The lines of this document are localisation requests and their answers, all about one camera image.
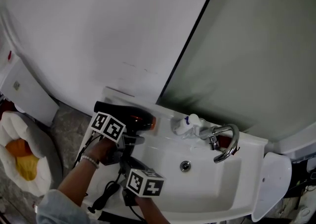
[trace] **black and white marker cube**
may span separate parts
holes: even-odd
[[[159,196],[165,178],[154,171],[131,169],[126,187],[139,197]]]
[[[105,137],[117,143],[125,129],[125,125],[111,116],[103,112],[98,112],[94,120],[91,120],[89,127]]]

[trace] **faucet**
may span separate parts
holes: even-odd
[[[222,150],[219,146],[216,136],[220,133],[232,131],[233,139],[226,150]],[[217,150],[222,154],[214,157],[214,163],[219,163],[228,158],[237,148],[239,140],[239,129],[234,124],[228,124],[222,127],[210,127],[199,132],[199,137],[203,140],[209,139],[211,150]]]

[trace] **gray tile floor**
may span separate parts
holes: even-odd
[[[90,119],[87,115],[60,103],[53,125],[46,131],[60,155],[64,177],[72,168]],[[36,223],[33,206],[38,204],[42,197],[38,198],[22,191],[5,175],[2,162],[0,162],[0,197],[0,206],[5,207],[6,217],[11,223]]]

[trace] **soap dispenser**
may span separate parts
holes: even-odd
[[[201,121],[197,114],[191,114],[190,116],[180,120],[174,127],[173,131],[176,135],[184,135],[191,130],[193,126],[201,127]]]

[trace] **sink basin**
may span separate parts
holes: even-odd
[[[154,201],[170,223],[212,223],[253,212],[258,198],[264,147],[268,143],[266,139],[240,133],[239,151],[215,164],[213,159],[220,152],[211,151],[206,141],[195,136],[181,139],[172,132],[173,122],[183,119],[185,114],[138,101],[114,90],[107,90],[101,101],[142,107],[157,118],[153,131],[140,134],[145,142],[135,146],[132,156],[166,178],[160,196]],[[205,126],[216,124],[206,122]],[[92,130],[88,129],[81,147],[91,133]],[[187,172],[180,169],[184,161],[191,163]],[[91,206],[103,194],[105,185],[116,179],[118,171],[119,164],[100,165],[91,180],[84,204]],[[124,205],[121,191],[110,197],[103,210],[137,219]],[[134,210],[141,215],[138,207]]]
[[[237,157],[215,164],[220,154],[172,141],[146,136],[132,156],[166,177],[160,197],[154,199],[159,209],[177,213],[203,213],[231,208],[236,195],[241,159]],[[188,172],[180,170],[183,161],[190,161]]]

